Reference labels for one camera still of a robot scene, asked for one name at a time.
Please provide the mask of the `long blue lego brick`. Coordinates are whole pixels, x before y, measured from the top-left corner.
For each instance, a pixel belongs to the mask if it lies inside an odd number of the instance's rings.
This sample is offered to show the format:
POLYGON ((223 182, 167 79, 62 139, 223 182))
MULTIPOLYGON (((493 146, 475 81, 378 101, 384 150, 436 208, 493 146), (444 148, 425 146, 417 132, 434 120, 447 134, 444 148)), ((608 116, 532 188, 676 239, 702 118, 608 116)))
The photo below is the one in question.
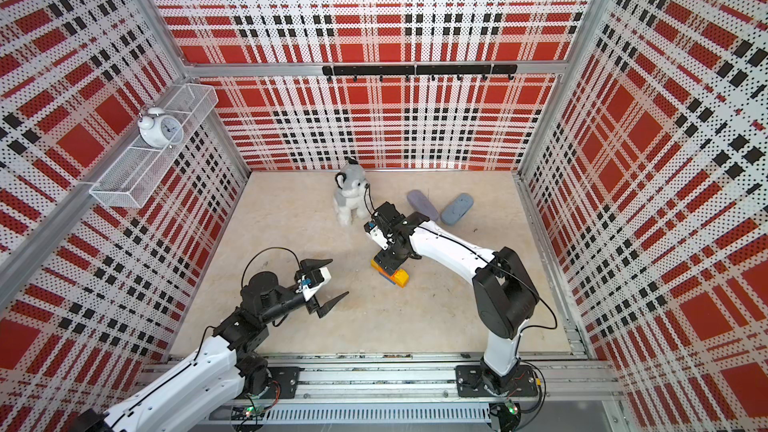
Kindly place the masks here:
POLYGON ((376 268, 375 270, 378 272, 378 274, 379 274, 380 276, 382 276, 382 277, 383 277, 385 280, 387 280, 389 283, 391 283, 391 284, 393 284, 393 285, 396 285, 396 284, 395 284, 395 282, 393 281, 393 279, 392 279, 392 276, 391 276, 391 275, 389 275, 388 273, 386 273, 386 272, 385 272, 385 271, 383 271, 382 269, 378 269, 378 268, 376 268))

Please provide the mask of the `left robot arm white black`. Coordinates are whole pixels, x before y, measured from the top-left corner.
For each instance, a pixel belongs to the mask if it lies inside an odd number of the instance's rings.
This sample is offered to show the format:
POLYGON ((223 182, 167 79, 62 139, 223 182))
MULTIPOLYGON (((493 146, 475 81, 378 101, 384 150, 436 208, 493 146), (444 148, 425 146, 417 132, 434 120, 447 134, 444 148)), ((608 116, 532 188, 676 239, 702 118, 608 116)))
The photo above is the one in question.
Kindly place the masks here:
POLYGON ((304 259, 288 287, 262 271, 240 291, 241 303, 200 346, 148 386, 104 412, 88 409, 71 431, 188 431, 246 390, 268 387, 267 360, 256 349, 269 326, 304 308, 322 318, 346 295, 325 304, 316 297, 331 280, 330 259, 304 259))

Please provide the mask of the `purple grey oval case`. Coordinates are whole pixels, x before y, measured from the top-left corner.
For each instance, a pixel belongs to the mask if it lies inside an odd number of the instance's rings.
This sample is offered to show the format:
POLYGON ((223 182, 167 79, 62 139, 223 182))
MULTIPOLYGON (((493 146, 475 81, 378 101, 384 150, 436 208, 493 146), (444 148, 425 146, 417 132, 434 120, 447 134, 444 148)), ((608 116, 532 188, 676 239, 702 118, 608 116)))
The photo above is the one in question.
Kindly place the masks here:
POLYGON ((439 212, 421 190, 414 189, 409 191, 406 194, 406 199, 415 212, 426 215, 433 222, 439 220, 439 212))

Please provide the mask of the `grey white husky plush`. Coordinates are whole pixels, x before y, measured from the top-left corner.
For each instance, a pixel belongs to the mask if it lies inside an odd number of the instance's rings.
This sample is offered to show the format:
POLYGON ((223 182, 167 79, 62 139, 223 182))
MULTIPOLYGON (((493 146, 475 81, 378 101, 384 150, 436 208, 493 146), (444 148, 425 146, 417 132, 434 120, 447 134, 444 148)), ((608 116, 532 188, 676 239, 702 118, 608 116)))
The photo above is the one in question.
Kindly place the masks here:
POLYGON ((370 184, 364 168, 356 159, 346 157, 345 160, 345 165, 334 176, 334 209, 339 223, 349 226, 354 216, 360 219, 369 217, 366 195, 370 184))

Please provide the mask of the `blue grey oval case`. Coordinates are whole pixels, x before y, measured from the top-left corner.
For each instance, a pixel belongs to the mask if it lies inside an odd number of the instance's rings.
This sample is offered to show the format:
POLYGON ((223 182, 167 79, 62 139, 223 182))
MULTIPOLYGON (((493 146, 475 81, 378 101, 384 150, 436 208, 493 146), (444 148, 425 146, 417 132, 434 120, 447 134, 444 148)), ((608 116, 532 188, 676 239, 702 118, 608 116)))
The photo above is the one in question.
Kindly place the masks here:
POLYGON ((473 207, 474 198, 468 193, 460 193, 442 210, 441 221, 449 226, 458 223, 473 207))

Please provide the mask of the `white alarm clock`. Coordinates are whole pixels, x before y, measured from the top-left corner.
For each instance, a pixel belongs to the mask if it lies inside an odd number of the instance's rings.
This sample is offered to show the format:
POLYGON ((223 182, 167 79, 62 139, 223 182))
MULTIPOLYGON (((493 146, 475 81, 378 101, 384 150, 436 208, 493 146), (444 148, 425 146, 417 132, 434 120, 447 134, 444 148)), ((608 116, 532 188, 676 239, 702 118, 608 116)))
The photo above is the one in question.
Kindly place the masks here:
POLYGON ((184 140, 182 123, 160 107, 151 107, 137 122, 142 139, 151 147, 163 149, 184 140))

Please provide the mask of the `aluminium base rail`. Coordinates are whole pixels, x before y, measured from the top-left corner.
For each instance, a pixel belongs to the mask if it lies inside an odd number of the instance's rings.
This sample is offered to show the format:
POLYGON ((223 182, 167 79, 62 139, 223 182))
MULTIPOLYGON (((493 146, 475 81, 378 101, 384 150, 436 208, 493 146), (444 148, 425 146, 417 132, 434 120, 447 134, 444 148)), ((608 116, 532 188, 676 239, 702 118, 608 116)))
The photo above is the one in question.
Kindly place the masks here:
POLYGON ((218 406, 202 430, 479 430, 512 414, 522 431, 630 431, 611 366, 567 354, 534 354, 494 392, 479 356, 442 354, 272 355, 272 390, 218 406))

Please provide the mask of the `black hook rail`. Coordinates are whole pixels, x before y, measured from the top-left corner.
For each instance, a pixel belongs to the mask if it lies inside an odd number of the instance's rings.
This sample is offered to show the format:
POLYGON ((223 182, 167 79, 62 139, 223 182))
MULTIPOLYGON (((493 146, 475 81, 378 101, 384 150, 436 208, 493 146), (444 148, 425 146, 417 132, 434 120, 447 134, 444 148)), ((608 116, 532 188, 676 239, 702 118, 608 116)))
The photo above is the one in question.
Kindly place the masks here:
POLYGON ((442 64, 442 65, 334 65, 323 66, 322 73, 325 77, 352 77, 363 76, 466 76, 466 75, 503 75, 512 76, 517 73, 517 64, 442 64))

